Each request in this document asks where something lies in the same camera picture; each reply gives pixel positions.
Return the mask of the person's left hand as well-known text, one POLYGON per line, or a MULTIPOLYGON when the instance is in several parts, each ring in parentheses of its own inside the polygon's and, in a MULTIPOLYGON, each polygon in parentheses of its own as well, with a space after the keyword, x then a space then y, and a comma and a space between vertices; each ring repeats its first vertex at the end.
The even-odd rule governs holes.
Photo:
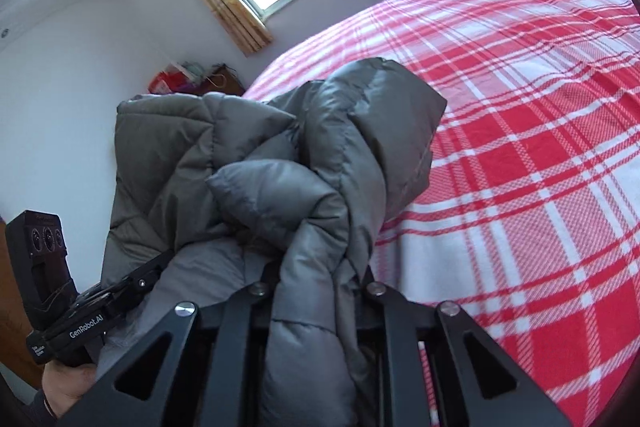
POLYGON ((59 361, 50 361, 44 366, 41 382, 49 410, 60 418, 91 389, 95 381, 94 364, 69 367, 59 361))

